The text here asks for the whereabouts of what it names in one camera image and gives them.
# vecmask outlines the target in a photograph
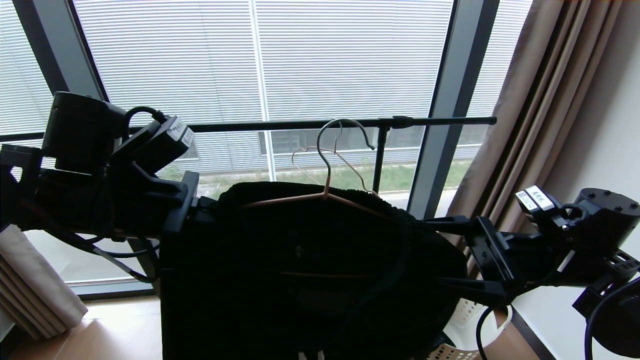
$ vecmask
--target curtain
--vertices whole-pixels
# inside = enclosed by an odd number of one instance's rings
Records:
[[[448,215],[487,216],[501,231],[520,228],[524,216],[513,194],[544,185],[619,9],[619,1],[533,2],[493,112],[498,122]],[[463,248],[459,237],[450,240]]]
[[[15,225],[0,233],[0,310],[34,339],[77,326],[87,312]]]

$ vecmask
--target laundry basket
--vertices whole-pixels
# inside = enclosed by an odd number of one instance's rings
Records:
[[[476,326],[480,315],[486,306],[472,302],[467,299],[460,299],[451,319],[444,327],[444,333],[455,344],[452,347],[448,344],[441,344],[436,350],[430,353],[426,360],[472,360],[479,354],[476,343]],[[482,344],[486,348],[498,338],[498,335],[509,325],[513,316],[513,308],[507,307],[507,318],[498,326],[494,313],[490,313],[482,326],[480,336]]]

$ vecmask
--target green lawn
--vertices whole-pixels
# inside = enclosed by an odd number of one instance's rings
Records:
[[[449,175],[445,182],[445,188],[455,188],[460,185],[462,177],[465,175],[471,160],[454,160],[451,163]],[[357,167],[358,172],[364,178],[367,188],[373,183],[373,166],[367,165]],[[382,168],[382,178],[380,181],[380,192],[408,191],[413,183],[413,173],[415,165],[388,165]],[[324,184],[326,179],[326,169],[307,170],[307,173]],[[278,181],[289,183],[314,184],[305,174],[297,170],[289,170],[276,173]],[[182,172],[177,167],[167,167],[161,177],[164,179],[179,180]],[[269,175],[265,170],[255,174],[201,174],[200,185],[206,188],[206,196],[217,199],[221,193],[227,191],[233,184],[247,181],[268,181]],[[362,184],[358,176],[347,166],[332,169],[331,186],[342,189],[362,189]]]

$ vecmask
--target clothes hanger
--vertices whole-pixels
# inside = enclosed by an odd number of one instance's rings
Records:
[[[344,162],[351,170],[353,170],[353,172],[356,173],[356,175],[358,176],[358,178],[360,178],[360,183],[362,183],[362,188],[364,189],[364,191],[370,193],[371,195],[375,196],[375,197],[380,197],[375,191],[373,190],[369,190],[367,189],[367,186],[364,184],[364,178],[362,177],[362,175],[360,175],[360,173],[358,172],[358,170],[355,169],[355,167],[353,167],[348,161],[347,159],[343,158],[342,155],[340,155],[338,153],[337,147],[338,147],[338,139],[340,138],[340,136],[342,136],[342,123],[339,122],[338,124],[340,124],[340,134],[338,134],[338,136],[335,138],[335,141],[333,143],[333,150],[330,149],[326,149],[326,148],[321,148],[321,150],[325,150],[325,151],[331,151],[332,153],[334,153],[338,158],[340,158],[340,160],[342,160],[342,162]],[[298,153],[298,151],[302,151],[302,152],[308,152],[309,149],[317,149],[317,146],[307,146],[307,147],[299,147],[297,148],[292,154],[291,154],[291,165],[293,165],[295,168],[297,168],[302,174],[305,174],[309,179],[311,179],[314,183],[321,185],[321,183],[314,179],[311,175],[309,175],[306,171],[304,171],[301,167],[296,165],[296,162],[294,161],[294,157],[295,155]]]
[[[263,201],[252,202],[252,203],[245,204],[245,205],[241,206],[241,209],[244,209],[244,208],[255,208],[255,207],[258,207],[258,206],[281,204],[281,203],[284,203],[284,202],[294,202],[294,201],[309,200],[309,199],[323,199],[323,200],[332,199],[332,200],[341,202],[343,204],[346,204],[348,206],[351,206],[353,208],[357,208],[357,209],[360,209],[362,211],[366,211],[366,212],[368,212],[370,214],[376,215],[377,217],[388,219],[388,217],[386,217],[385,215],[382,215],[381,213],[378,213],[375,210],[369,209],[366,206],[362,206],[362,205],[360,205],[360,204],[358,204],[356,202],[353,202],[351,200],[343,199],[342,197],[336,196],[336,195],[334,195],[334,194],[329,192],[329,184],[331,183],[331,165],[329,164],[329,161],[326,159],[326,157],[322,153],[322,147],[320,146],[320,138],[322,137],[322,134],[324,133],[324,130],[327,130],[331,125],[334,125],[336,123],[341,123],[341,122],[349,122],[350,124],[354,124],[355,126],[360,128],[360,130],[362,131],[362,133],[364,135],[364,140],[365,140],[368,148],[370,148],[371,150],[375,150],[375,147],[369,143],[369,137],[367,136],[367,132],[365,131],[364,126],[362,126],[359,122],[357,122],[355,120],[350,120],[350,119],[334,119],[334,120],[331,120],[331,121],[327,122],[322,127],[322,129],[320,129],[320,133],[318,133],[318,137],[317,137],[317,140],[316,140],[316,148],[317,148],[317,151],[318,151],[318,155],[320,155],[320,157],[322,158],[322,160],[324,161],[324,163],[326,164],[326,167],[327,167],[327,176],[326,176],[326,182],[324,183],[324,191],[322,191],[321,193],[315,193],[315,194],[310,194],[310,195],[299,195],[299,196],[292,196],[292,197],[284,197],[284,198],[281,198],[281,199],[271,199],[271,200],[263,200]]]

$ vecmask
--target black garment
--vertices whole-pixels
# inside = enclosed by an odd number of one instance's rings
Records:
[[[211,346],[228,356],[242,349],[247,359],[320,348],[327,360],[405,359],[431,350],[459,300],[434,277],[465,277],[466,264],[428,225],[358,190],[330,192],[391,220],[331,199],[240,209],[322,189],[241,183],[208,209],[215,230],[198,240],[207,255],[185,265],[212,273],[203,303],[214,310]]]

